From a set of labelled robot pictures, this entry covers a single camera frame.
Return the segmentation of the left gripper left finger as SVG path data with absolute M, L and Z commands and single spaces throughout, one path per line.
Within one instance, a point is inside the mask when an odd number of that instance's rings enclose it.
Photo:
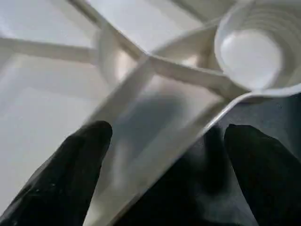
M 0 217 L 2 226 L 81 226 L 109 149 L 112 127 L 95 121 L 69 135 Z

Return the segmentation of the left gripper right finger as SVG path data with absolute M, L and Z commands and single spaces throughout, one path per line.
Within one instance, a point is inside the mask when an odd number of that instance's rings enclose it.
M 261 226 L 301 224 L 301 163 L 277 139 L 249 125 L 229 125 L 225 149 L 241 191 Z

